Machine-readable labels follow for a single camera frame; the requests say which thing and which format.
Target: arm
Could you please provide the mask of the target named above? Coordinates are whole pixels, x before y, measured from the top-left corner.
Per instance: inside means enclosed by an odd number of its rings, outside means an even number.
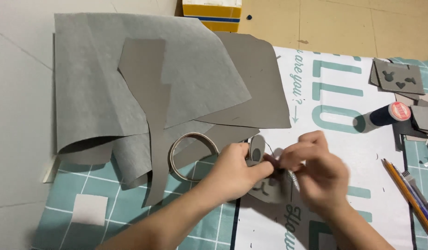
[[[322,131],[300,136],[277,164],[294,171],[303,201],[327,222],[340,249],[393,250],[346,200],[348,169],[328,151]]]
[[[97,249],[174,250],[211,210],[243,196],[273,172],[269,162],[247,167],[248,147],[248,143],[226,146],[210,173],[194,188]]]

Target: teal cutting mat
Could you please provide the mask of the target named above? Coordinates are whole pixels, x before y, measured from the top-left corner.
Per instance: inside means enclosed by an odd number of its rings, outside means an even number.
[[[394,63],[418,65],[421,70],[424,90],[428,93],[428,61],[391,58]],[[417,180],[418,187],[428,200],[428,146],[424,142],[405,141],[408,170]],[[187,176],[202,178],[209,172],[215,159],[196,162],[182,168]],[[105,166],[78,166],[62,163],[50,191],[46,208],[39,222],[33,249],[93,249],[105,239],[116,235],[129,224],[157,211],[184,192],[192,184],[169,174],[165,198],[161,206],[142,208],[148,191],[147,185],[123,190],[116,162]],[[77,194],[93,194],[108,197],[106,223],[104,226],[70,223],[73,204]],[[223,204],[204,217],[180,244],[179,250],[226,250],[231,248],[235,202]],[[428,236],[415,220],[416,245],[418,250],[428,250]]]
[[[407,60],[400,57],[390,58],[396,64],[417,65],[421,70],[424,91],[428,93],[428,61]],[[416,184],[424,197],[428,200],[428,167],[424,163],[428,162],[428,145],[423,141],[404,140],[407,158],[407,167],[411,175],[416,179]],[[428,250],[428,236],[416,216],[414,217],[416,246],[418,250]]]
[[[196,179],[203,178],[211,170],[213,161],[215,159],[211,158],[196,162],[180,172]],[[33,249],[94,249],[102,241],[157,211],[195,185],[169,174],[162,204],[142,208],[147,185],[123,190],[124,185],[119,182],[121,174],[114,165],[114,158],[100,166],[61,163],[39,222]],[[71,223],[77,194],[108,197],[104,226]],[[231,202],[214,209],[195,226],[178,249],[230,249],[235,207],[235,202]]]

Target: hand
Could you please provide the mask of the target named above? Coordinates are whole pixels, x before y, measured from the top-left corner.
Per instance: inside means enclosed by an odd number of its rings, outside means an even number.
[[[196,186],[207,191],[218,204],[244,196],[263,178],[273,173],[273,165],[261,162],[248,167],[244,160],[248,143],[233,143],[224,147],[209,174]]]
[[[346,200],[348,169],[339,157],[328,151],[322,131],[301,135],[298,143],[284,149],[279,164],[294,171],[303,201],[322,218],[349,206]]]

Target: yellow box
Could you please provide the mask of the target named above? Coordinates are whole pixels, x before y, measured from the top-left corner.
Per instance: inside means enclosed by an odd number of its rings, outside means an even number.
[[[200,19],[211,31],[237,32],[241,0],[183,0],[183,14]]]

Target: yellow pencil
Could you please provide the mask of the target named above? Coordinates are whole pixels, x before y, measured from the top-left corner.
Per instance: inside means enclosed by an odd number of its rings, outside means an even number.
[[[424,213],[422,212],[419,205],[417,204],[416,200],[413,198],[413,195],[410,193],[407,186],[402,181],[402,178],[399,176],[399,173],[395,170],[393,165],[390,162],[388,162],[386,159],[384,159],[383,164],[384,164],[384,167],[387,169],[387,171],[390,173],[390,176],[393,179],[393,181],[395,181],[399,190],[406,197],[406,200],[411,203],[411,206],[413,207],[413,211],[415,212],[416,216],[421,222],[422,227],[424,228],[424,230],[426,230],[428,234],[428,220],[424,215]]]

